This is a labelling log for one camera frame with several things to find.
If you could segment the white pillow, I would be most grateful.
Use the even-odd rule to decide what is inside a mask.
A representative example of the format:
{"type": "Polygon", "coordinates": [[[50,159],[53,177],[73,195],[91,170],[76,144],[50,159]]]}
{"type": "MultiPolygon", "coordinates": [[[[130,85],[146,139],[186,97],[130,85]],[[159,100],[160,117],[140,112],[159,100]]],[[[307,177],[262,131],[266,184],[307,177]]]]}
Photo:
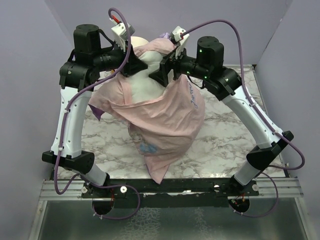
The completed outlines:
{"type": "Polygon", "coordinates": [[[140,103],[157,99],[164,93],[165,87],[150,78],[149,74],[160,68],[163,57],[174,49],[174,45],[169,39],[163,37],[147,41],[142,37],[133,36],[131,42],[135,55],[147,64],[147,69],[129,77],[132,102],[140,103]]]}

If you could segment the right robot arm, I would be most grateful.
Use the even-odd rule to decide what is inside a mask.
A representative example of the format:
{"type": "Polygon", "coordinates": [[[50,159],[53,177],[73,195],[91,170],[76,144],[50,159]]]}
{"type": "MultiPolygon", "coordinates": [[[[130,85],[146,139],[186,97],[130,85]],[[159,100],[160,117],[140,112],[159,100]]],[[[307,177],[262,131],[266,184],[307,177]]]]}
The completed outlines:
{"type": "Polygon", "coordinates": [[[224,45],[216,37],[203,36],[197,41],[196,57],[187,56],[187,50],[177,45],[165,55],[159,69],[149,77],[166,87],[168,74],[174,80],[181,75],[203,81],[204,88],[228,106],[253,136],[256,146],[246,155],[246,161],[231,177],[230,191],[240,196],[248,183],[263,172],[293,140],[291,131],[283,131],[262,111],[243,84],[243,78],[223,65],[224,45]]]}

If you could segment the pink purple printed pillowcase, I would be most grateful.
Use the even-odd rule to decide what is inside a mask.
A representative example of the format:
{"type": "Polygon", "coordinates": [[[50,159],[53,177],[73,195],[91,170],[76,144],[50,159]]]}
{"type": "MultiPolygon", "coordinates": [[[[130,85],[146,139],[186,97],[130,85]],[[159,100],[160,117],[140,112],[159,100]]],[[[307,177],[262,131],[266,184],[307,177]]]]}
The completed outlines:
{"type": "Polygon", "coordinates": [[[107,80],[88,104],[96,118],[108,113],[127,126],[150,177],[160,184],[170,164],[188,151],[198,135],[205,119],[205,100],[181,75],[169,79],[160,97],[133,103],[129,77],[118,73],[107,80]]]}

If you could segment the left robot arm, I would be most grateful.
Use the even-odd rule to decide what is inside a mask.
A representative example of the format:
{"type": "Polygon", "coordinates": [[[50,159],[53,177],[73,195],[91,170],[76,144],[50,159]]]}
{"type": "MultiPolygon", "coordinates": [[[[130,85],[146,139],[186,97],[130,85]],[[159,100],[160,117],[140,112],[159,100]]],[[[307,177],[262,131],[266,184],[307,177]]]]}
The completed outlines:
{"type": "Polygon", "coordinates": [[[73,171],[92,183],[94,193],[101,198],[110,193],[110,177],[94,163],[94,153],[82,149],[81,142],[89,100],[101,72],[115,70],[130,76],[147,68],[131,45],[134,28],[120,22],[111,31],[111,46],[102,48],[101,36],[105,33],[98,26],[81,24],[74,30],[74,49],[59,70],[61,100],[56,136],[50,150],[42,154],[42,161],[56,169],[73,171]]]}

